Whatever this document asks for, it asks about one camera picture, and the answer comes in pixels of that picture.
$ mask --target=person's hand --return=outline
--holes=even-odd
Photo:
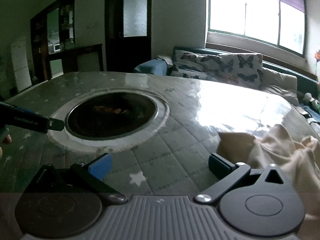
[[[9,143],[11,143],[11,136],[10,135],[8,135],[4,140],[3,140],[3,142],[2,143],[4,143],[4,144],[9,144]],[[0,158],[2,158],[2,148],[0,147]]]

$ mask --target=refrigerator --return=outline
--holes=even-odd
[[[31,86],[25,39],[20,39],[11,44],[11,58],[17,90],[21,92]]]

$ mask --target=orange flower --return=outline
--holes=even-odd
[[[315,53],[315,58],[320,60],[320,50]]]

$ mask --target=blue cloth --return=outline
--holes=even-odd
[[[135,67],[134,70],[136,73],[166,76],[168,66],[166,61],[163,59],[153,59],[140,64],[139,66]]]
[[[320,114],[317,112],[313,111],[309,106],[306,106],[304,104],[300,105],[305,111],[307,111],[311,116],[317,121],[320,122]]]

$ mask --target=stuffed toy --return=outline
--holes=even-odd
[[[309,106],[313,111],[320,113],[320,104],[317,99],[314,99],[310,93],[306,93],[303,98],[306,106]]]

